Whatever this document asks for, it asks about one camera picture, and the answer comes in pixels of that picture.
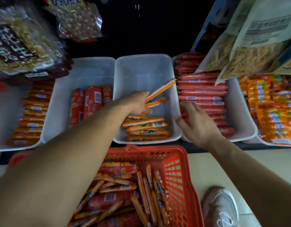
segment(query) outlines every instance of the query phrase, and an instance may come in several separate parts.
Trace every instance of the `forearm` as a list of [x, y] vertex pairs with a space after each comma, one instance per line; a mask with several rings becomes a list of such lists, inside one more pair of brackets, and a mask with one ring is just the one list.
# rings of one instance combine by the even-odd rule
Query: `forearm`
[[212, 142], [208, 150], [262, 226], [291, 226], [291, 184], [226, 139]]
[[67, 223], [127, 114], [113, 102], [7, 171], [0, 179], [0, 220], [10, 222], [0, 226]]

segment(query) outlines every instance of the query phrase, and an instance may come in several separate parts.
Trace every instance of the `white snack bag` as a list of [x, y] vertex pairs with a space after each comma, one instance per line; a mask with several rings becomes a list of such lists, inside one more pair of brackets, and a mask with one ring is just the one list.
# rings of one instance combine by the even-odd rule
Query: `white snack bag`
[[257, 0], [216, 84], [243, 75], [268, 72], [290, 42], [291, 0]]
[[241, 0], [227, 29], [220, 35], [195, 73], [222, 70], [230, 60], [235, 40], [256, 0]]

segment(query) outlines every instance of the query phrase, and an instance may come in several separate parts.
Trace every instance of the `person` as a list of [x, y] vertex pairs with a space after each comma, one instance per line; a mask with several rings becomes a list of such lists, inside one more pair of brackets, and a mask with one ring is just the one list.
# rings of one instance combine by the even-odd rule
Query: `person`
[[[54, 137], [0, 178], [0, 227], [66, 226], [96, 175], [128, 114], [149, 114], [148, 91], [112, 101], [86, 120]], [[291, 184], [225, 139], [194, 103], [184, 103], [190, 126], [175, 117], [195, 145], [210, 152], [262, 226], [291, 226]], [[238, 226], [232, 195], [213, 188], [203, 204], [209, 226]]]

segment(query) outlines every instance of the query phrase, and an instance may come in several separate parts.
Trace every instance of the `shoe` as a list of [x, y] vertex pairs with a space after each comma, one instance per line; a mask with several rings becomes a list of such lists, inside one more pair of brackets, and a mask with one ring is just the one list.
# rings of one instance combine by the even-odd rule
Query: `shoe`
[[223, 187], [210, 188], [202, 200], [205, 227], [238, 227], [239, 213], [232, 193]]

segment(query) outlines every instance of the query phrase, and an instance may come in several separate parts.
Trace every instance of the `person's right arm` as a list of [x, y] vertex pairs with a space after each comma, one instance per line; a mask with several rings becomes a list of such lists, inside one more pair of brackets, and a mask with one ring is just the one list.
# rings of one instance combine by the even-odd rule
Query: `person's right arm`
[[263, 227], [291, 226], [291, 184], [225, 139], [195, 103], [181, 103], [190, 126], [175, 118], [186, 137], [218, 161]]

